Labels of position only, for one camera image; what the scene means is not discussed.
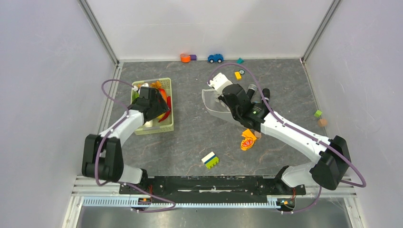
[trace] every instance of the blue toy car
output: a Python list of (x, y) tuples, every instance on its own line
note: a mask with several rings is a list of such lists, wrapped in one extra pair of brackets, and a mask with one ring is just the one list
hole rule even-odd
[(224, 57), (222, 56), (222, 54), (209, 55), (207, 61), (209, 61), (210, 63), (222, 63), (224, 61)]

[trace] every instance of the green plastic basket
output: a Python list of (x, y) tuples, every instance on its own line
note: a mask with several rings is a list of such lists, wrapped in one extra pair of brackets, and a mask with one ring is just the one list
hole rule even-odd
[[(153, 82), (160, 81), (162, 85), (162, 89), (165, 90), (166, 95), (171, 97), (171, 114), (166, 118), (164, 121), (158, 122), (158, 119), (153, 119), (153, 126), (152, 127), (144, 127), (141, 126), (137, 128), (134, 133), (136, 135), (143, 135), (143, 134), (154, 134), (154, 133), (161, 133), (161, 132), (171, 132), (173, 131), (173, 99), (172, 99), (172, 86), (171, 86), (171, 79), (166, 78), (159, 78), (159, 79), (151, 79), (151, 80), (144, 80), (144, 81), (137, 81), (133, 82), (132, 85), (136, 86), (137, 84), (144, 84), (148, 83), (151, 84)], [(133, 95), (134, 91), (131, 90), (132, 93), (130, 95), (130, 103), (133, 102)]]

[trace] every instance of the white wall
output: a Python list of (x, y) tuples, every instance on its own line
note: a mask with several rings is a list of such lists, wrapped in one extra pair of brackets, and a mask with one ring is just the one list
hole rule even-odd
[(307, 61), (330, 136), (348, 141), (368, 182), (368, 227), (403, 223), (403, 2), (343, 1)]
[(331, 0), (88, 0), (119, 59), (301, 57)]
[(0, 227), (60, 227), (114, 66), (77, 1), (0, 5)]

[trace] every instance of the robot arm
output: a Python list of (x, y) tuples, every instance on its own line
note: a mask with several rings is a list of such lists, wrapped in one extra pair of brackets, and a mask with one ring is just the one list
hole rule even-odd
[(86, 137), (82, 164), (84, 176), (95, 177), (97, 150), (101, 146), (102, 139), (107, 133), (110, 133), (101, 148), (104, 157), (99, 158), (99, 178), (112, 182), (140, 183), (145, 175), (144, 171), (124, 164), (122, 145), (137, 128), (167, 112), (169, 108), (158, 89), (141, 87), (139, 97), (133, 101), (128, 110), (128, 113), (125, 112), (116, 123), (105, 131)]
[[(274, 117), (273, 113), (269, 112), (263, 102), (252, 103), (250, 101), (256, 90), (255, 86), (249, 86), (248, 91), (245, 92), (240, 85), (232, 84), (231, 81), (221, 73), (217, 74), (210, 81), (209, 86), (216, 90), (219, 96), (218, 99), (228, 106), (232, 117), (236, 121), (239, 121), (244, 127), (280, 139), (311, 160), (311, 162), (307, 164), (295, 167), (285, 166), (280, 170), (276, 178), (284, 185), (284, 188), (293, 188), (300, 184), (314, 184), (315, 182), (329, 190), (335, 190), (337, 188), (348, 169), (348, 165), (328, 148), (319, 144), (319, 141), (330, 145), (350, 160), (347, 144), (343, 138), (336, 136), (334, 139), (329, 139), (328, 137), (317, 135), (286, 120), (277, 112), (273, 111), (277, 117), (284, 121), (284, 123), (281, 124)], [(262, 99), (269, 101), (270, 91), (265, 88), (262, 92), (264, 95)], [(318, 141), (315, 142), (307, 138), (285, 126), (285, 124), (314, 136)]]

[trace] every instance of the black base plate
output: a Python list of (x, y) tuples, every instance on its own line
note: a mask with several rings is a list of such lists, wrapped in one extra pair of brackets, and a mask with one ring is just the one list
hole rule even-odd
[[(155, 176), (147, 180), (153, 194), (176, 203), (266, 203), (267, 195), (292, 195), (292, 188), (280, 192), (274, 178), (263, 176)], [(305, 186), (295, 187), (305, 195)], [(121, 186), (119, 194), (140, 194)]]

